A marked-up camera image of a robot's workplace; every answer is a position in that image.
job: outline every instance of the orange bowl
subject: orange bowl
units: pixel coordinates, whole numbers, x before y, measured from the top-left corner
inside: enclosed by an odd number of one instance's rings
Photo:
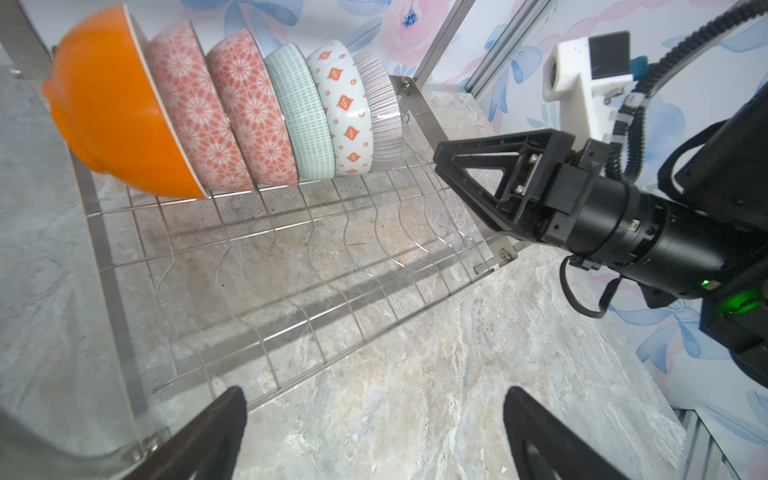
[[[161,197],[204,198],[147,69],[146,44],[125,4],[75,26],[43,84],[51,116],[93,171]]]

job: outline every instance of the white bowl with orange diamonds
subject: white bowl with orange diamonds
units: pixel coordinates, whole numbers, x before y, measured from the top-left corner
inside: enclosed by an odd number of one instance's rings
[[[216,44],[206,59],[256,183],[296,184],[299,176],[283,112],[253,36],[244,28]]]
[[[362,175],[373,163],[373,125],[360,72],[344,44],[331,41],[306,58],[326,110],[336,176]]]

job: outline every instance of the zip tie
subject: zip tie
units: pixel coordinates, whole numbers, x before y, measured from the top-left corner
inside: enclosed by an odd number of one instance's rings
[[[616,113],[615,121],[624,122],[625,124],[627,124],[627,126],[632,125],[633,120],[634,120],[634,115]]]
[[[641,94],[638,91],[633,91],[624,98],[624,105],[628,106],[629,108],[644,107],[647,106],[647,104],[643,105],[644,101],[646,100],[647,97],[645,94]]]

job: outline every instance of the metal bracket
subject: metal bracket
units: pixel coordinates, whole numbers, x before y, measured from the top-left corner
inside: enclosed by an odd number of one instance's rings
[[[448,135],[445,134],[416,82],[410,77],[391,76],[390,79],[392,79],[392,83],[395,85],[395,92],[398,95],[402,95],[401,114],[410,112],[429,142],[429,146],[436,150],[440,142],[448,141]],[[475,273],[480,274],[486,270],[496,270],[500,266],[504,266],[516,259],[518,252],[531,245],[531,242],[517,241],[511,237],[496,233],[488,228],[485,222],[471,208],[467,208],[467,211],[493,254],[493,259],[488,260],[487,266],[486,262],[484,262],[475,267]]]

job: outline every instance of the striped bowl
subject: striped bowl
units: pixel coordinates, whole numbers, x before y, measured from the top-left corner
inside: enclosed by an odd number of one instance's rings
[[[315,81],[301,51],[289,43],[267,55],[264,64],[285,117],[299,177],[304,180],[333,178],[336,165],[331,133]]]
[[[366,88],[373,120],[372,172],[391,170],[400,162],[402,122],[395,88],[381,62],[373,55],[354,56]]]

